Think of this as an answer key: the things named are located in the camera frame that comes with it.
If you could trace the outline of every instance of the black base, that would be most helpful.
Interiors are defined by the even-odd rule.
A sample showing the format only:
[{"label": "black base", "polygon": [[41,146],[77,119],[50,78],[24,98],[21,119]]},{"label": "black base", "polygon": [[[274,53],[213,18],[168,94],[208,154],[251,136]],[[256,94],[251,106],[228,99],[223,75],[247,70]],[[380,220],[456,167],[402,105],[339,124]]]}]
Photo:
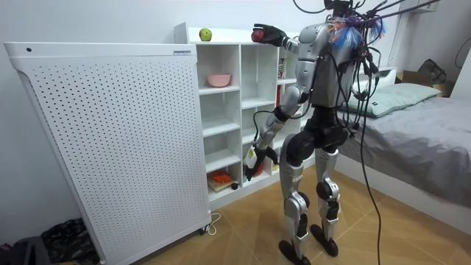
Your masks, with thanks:
[{"label": "black base", "polygon": [[280,241],[280,243],[278,244],[278,248],[285,256],[285,258],[292,262],[294,265],[311,265],[311,262],[306,257],[302,257],[302,260],[298,259],[296,256],[296,251],[294,251],[293,245],[291,245],[287,241]]},{"label": "black base", "polygon": [[319,225],[311,225],[311,233],[319,244],[322,245],[327,254],[331,257],[339,255],[339,247],[337,247],[336,242],[333,239],[327,241],[324,236],[324,230]]}]

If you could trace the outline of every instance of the black bag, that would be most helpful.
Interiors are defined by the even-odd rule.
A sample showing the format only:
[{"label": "black bag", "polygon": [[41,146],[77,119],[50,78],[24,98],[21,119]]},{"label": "black bag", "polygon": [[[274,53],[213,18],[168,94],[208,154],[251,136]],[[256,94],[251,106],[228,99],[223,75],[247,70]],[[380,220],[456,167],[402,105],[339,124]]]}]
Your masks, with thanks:
[{"label": "black bag", "polygon": [[75,261],[79,264],[97,264],[95,251],[87,228],[81,218],[55,225],[41,234],[51,263]]}]

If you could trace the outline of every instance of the cardboard box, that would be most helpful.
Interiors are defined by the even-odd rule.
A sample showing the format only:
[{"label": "cardboard box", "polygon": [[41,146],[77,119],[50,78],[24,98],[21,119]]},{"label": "cardboard box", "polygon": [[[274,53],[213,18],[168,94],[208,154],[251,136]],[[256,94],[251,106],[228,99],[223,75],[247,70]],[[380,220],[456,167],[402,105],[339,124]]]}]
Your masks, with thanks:
[{"label": "cardboard box", "polygon": [[415,71],[403,71],[397,74],[396,84],[410,83],[432,87],[432,74]]},{"label": "cardboard box", "polygon": [[450,97],[451,93],[453,92],[453,88],[455,87],[455,83],[451,81],[447,81],[442,84],[433,85],[432,74],[419,73],[415,71],[404,71],[404,72],[398,73],[396,76],[396,84],[400,84],[403,82],[424,85],[424,86],[438,89],[441,91],[441,93],[436,96],[440,96],[440,97]]}]

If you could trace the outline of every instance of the orange item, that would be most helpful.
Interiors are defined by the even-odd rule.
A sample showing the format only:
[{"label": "orange item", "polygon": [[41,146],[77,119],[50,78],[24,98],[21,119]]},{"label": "orange item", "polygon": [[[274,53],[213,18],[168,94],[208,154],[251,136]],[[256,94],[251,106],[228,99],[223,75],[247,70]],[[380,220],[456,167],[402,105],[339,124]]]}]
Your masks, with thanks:
[{"label": "orange item", "polygon": [[224,170],[216,170],[209,173],[209,177],[212,178],[217,183],[231,183],[232,180],[229,177],[229,174]]}]

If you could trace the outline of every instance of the red apple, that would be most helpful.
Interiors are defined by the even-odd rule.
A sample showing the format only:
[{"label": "red apple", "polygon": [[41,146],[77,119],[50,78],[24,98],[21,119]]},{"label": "red apple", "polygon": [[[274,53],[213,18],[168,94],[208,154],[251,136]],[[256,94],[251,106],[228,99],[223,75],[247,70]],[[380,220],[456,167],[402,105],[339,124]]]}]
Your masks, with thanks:
[{"label": "red apple", "polygon": [[252,32],[252,41],[253,42],[259,42],[263,38],[263,31],[261,30],[255,30]]}]

